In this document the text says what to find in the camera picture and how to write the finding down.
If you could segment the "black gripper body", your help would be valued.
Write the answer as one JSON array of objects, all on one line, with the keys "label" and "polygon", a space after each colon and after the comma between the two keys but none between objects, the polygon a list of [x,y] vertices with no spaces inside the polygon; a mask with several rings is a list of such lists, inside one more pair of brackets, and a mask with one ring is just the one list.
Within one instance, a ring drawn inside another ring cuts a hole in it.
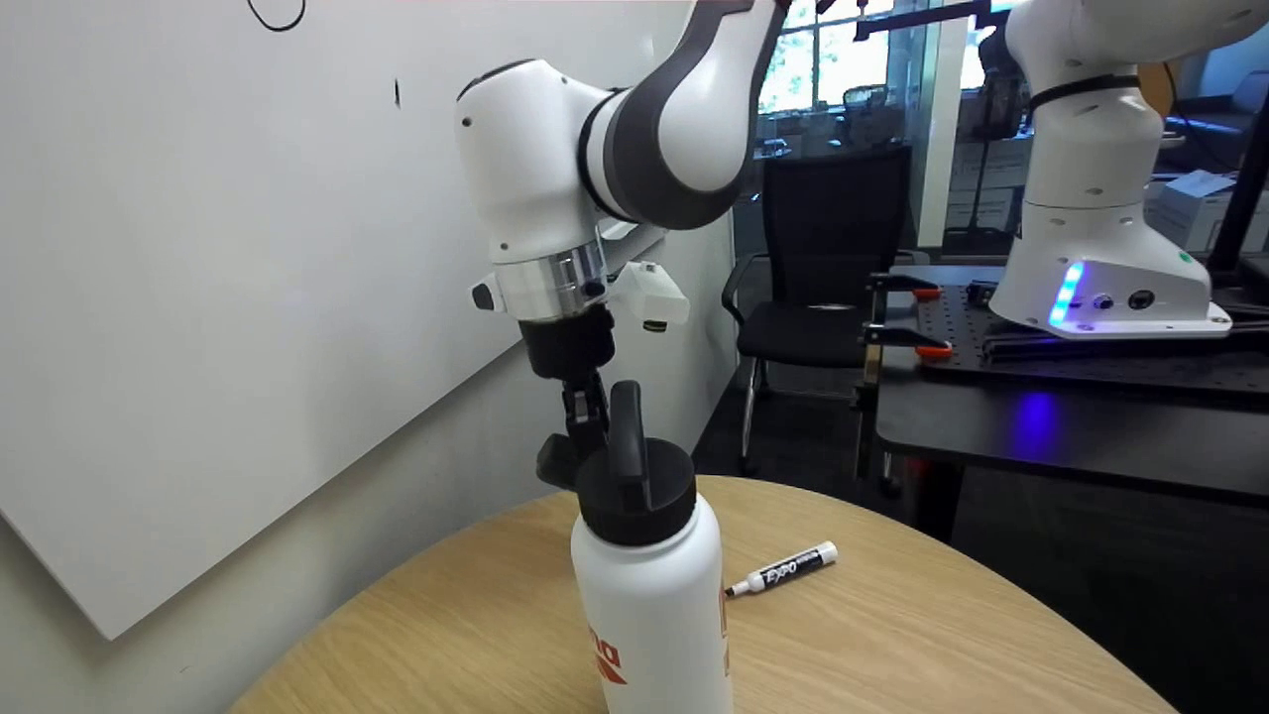
[{"label": "black gripper body", "polygon": [[536,375],[564,385],[568,432],[609,427],[609,391],[601,368],[616,358],[616,316],[593,307],[564,321],[524,321],[524,346]]}]

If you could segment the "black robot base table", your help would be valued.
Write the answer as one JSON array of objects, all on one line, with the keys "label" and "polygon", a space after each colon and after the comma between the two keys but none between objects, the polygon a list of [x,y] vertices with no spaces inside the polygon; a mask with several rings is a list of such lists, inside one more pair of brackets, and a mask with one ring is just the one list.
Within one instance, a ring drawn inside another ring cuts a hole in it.
[{"label": "black robot base table", "polygon": [[998,321],[998,264],[914,264],[932,297],[902,327],[952,340],[943,366],[881,372],[877,442],[952,469],[1043,473],[1206,498],[1269,498],[1267,327],[1219,340],[1057,340]]}]

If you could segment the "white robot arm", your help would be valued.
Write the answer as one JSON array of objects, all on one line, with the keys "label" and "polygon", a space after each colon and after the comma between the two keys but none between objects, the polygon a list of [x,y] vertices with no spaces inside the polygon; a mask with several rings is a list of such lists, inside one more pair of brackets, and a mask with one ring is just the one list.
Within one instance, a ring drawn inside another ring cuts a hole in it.
[{"label": "white robot arm", "polygon": [[[631,86],[593,86],[529,57],[457,93],[457,143],[490,223],[490,294],[564,387],[538,451],[549,485],[638,427],[616,422],[603,223],[696,229],[721,219],[763,143],[763,81],[794,0],[696,0],[673,52]],[[1020,0],[1004,52],[1030,114],[1020,242],[991,309],[1063,340],[1225,338],[1214,275],[1148,223],[1164,119],[1141,70],[1236,42],[1269,0]]]}]

